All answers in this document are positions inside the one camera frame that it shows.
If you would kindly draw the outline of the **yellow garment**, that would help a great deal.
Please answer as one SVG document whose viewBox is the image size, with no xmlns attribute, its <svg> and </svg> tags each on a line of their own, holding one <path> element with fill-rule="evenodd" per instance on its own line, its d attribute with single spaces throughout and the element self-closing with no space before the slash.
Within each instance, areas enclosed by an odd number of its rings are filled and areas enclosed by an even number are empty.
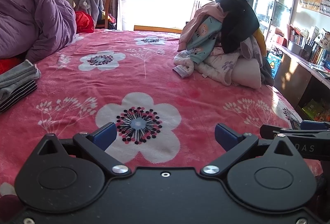
<svg viewBox="0 0 330 224">
<path fill-rule="evenodd" d="M 261 51 L 261 55 L 266 57 L 267 55 L 267 49 L 266 49 L 266 43 L 265 43 L 265 37 L 262 34 L 260 29 L 257 29 L 257 31 L 255 31 L 253 33 L 253 37 L 256 39 L 257 44 L 259 46 L 259 49 Z"/>
</svg>

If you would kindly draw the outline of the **row of books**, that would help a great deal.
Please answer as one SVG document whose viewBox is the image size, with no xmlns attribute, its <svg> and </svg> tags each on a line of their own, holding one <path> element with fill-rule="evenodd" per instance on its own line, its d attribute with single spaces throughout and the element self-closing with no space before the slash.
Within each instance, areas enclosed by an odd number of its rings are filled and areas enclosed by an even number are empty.
<svg viewBox="0 0 330 224">
<path fill-rule="evenodd" d="M 301 31 L 292 24 L 288 26 L 290 52 L 317 66 L 325 65 L 329 60 L 329 31 L 316 26 Z"/>
</svg>

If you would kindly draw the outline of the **cream pillow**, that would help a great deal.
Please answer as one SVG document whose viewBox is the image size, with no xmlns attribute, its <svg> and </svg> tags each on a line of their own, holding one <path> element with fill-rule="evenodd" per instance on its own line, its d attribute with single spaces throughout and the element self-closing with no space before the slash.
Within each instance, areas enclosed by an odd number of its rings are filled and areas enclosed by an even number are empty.
<svg viewBox="0 0 330 224">
<path fill-rule="evenodd" d="M 235 85 L 259 89 L 262 83 L 258 61 L 255 58 L 250 60 L 239 58 L 232 71 L 231 79 Z"/>
</svg>

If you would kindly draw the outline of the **white floral pyjama garment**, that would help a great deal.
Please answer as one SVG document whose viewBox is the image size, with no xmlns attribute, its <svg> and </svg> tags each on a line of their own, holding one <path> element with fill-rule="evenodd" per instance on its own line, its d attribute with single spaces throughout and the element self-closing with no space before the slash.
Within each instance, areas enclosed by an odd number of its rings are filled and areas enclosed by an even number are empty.
<svg viewBox="0 0 330 224">
<path fill-rule="evenodd" d="M 183 79 L 197 71 L 203 77 L 208 77 L 229 86 L 233 84 L 231 74 L 239 58 L 247 60 L 255 58 L 259 63 L 259 67 L 262 67 L 261 51 L 253 36 L 241 42 L 240 47 L 233 53 L 226 54 L 222 47 L 214 47 L 209 56 L 200 64 L 195 64 L 189 58 L 187 50 L 181 51 L 174 57 L 173 71 Z"/>
</svg>

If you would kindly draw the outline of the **teal cartoon print garment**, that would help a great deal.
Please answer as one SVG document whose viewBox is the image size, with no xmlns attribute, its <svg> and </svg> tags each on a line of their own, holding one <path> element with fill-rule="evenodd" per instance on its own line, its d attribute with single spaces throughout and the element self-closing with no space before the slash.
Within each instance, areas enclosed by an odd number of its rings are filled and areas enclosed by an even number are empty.
<svg viewBox="0 0 330 224">
<path fill-rule="evenodd" d="M 212 16 L 208 16 L 197 28 L 186 47 L 189 58 L 195 64 L 200 64 L 209 56 L 216 43 L 217 34 L 221 29 L 222 22 Z"/>
</svg>

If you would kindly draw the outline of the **pink garment on pile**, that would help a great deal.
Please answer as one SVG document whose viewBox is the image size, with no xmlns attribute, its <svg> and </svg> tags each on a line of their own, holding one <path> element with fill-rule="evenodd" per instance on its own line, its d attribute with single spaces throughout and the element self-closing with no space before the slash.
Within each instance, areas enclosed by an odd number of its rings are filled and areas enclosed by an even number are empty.
<svg viewBox="0 0 330 224">
<path fill-rule="evenodd" d="M 177 51 L 180 52 L 186 49 L 187 43 L 191 40 L 197 28 L 208 16 L 211 16 L 222 23 L 227 14 L 228 12 L 225 12 L 219 3 L 214 1 L 202 6 L 195 12 L 194 17 L 184 26 L 178 41 Z"/>
</svg>

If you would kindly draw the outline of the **purple duvet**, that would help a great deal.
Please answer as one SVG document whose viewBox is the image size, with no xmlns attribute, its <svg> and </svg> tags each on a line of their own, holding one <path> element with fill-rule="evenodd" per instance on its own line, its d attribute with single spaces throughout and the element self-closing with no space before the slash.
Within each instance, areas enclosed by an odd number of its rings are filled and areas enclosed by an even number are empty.
<svg viewBox="0 0 330 224">
<path fill-rule="evenodd" d="M 1 0 L 1 58 L 38 62 L 70 45 L 76 31 L 66 0 Z"/>
</svg>

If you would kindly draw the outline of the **wooden chair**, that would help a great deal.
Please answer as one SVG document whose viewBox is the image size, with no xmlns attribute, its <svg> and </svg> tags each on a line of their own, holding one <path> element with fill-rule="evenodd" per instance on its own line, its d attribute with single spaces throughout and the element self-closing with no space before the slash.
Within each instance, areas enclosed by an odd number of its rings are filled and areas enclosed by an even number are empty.
<svg viewBox="0 0 330 224">
<path fill-rule="evenodd" d="M 104 11 L 105 11 L 104 24 L 97 23 L 96 28 L 103 27 L 104 29 L 108 29 L 108 12 L 109 12 L 110 0 L 102 0 L 102 3 L 104 5 Z"/>
</svg>

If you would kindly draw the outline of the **folded black striped garment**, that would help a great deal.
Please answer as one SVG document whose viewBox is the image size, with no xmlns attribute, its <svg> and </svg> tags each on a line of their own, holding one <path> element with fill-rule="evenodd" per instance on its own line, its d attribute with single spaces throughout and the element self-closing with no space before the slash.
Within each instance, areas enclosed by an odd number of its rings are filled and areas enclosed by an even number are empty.
<svg viewBox="0 0 330 224">
<path fill-rule="evenodd" d="M 28 81 L 24 85 L 19 86 L 9 95 L 9 97 L 5 101 L 1 102 L 0 112 L 3 113 L 9 108 L 11 108 L 18 101 L 20 101 L 24 97 L 31 94 L 34 90 L 36 90 L 37 87 L 38 86 L 35 80 Z"/>
</svg>

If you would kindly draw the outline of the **folded grey sweater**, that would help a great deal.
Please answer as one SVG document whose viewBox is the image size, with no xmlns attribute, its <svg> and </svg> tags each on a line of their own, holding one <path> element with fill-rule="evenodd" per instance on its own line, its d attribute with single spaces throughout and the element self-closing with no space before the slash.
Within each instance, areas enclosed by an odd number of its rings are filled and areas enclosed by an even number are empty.
<svg viewBox="0 0 330 224">
<path fill-rule="evenodd" d="M 24 62 L 1 74 L 1 103 L 6 101 L 20 86 L 29 81 L 38 80 L 40 77 L 41 71 L 29 60 L 24 60 Z"/>
</svg>

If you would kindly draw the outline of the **wooden desk shelf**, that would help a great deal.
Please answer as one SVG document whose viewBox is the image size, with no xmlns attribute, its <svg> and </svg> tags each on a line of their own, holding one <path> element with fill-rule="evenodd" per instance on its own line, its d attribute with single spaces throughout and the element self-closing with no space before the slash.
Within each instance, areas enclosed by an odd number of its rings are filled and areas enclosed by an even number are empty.
<svg viewBox="0 0 330 224">
<path fill-rule="evenodd" d="M 300 56 L 274 42 L 283 53 L 275 88 L 304 120 L 329 121 L 329 80 Z"/>
</svg>

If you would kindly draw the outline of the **dark grey garment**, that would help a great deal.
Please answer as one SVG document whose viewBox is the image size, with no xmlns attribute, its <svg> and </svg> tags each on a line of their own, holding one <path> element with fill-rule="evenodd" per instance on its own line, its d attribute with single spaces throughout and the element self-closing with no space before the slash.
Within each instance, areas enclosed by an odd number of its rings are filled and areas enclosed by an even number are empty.
<svg viewBox="0 0 330 224">
<path fill-rule="evenodd" d="M 261 83 L 269 86 L 274 86 L 275 81 L 272 77 L 272 69 L 270 67 L 267 58 L 262 57 L 262 67 L 260 68 L 261 73 Z"/>
</svg>

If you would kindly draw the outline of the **pink floral bed blanket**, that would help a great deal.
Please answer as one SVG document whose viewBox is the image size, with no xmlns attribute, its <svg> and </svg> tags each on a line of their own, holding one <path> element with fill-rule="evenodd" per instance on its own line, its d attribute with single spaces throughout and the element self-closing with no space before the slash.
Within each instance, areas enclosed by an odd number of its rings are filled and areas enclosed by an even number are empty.
<svg viewBox="0 0 330 224">
<path fill-rule="evenodd" d="M 37 63 L 37 89 L 1 114 L 1 212 L 9 223 L 319 223 L 310 159 L 285 135 L 300 117 L 275 88 L 225 86 L 174 68 L 174 34 L 96 31 Z M 106 176 L 73 143 L 113 122 Z M 223 123 L 259 138 L 222 176 L 200 170 L 226 153 Z"/>
</svg>

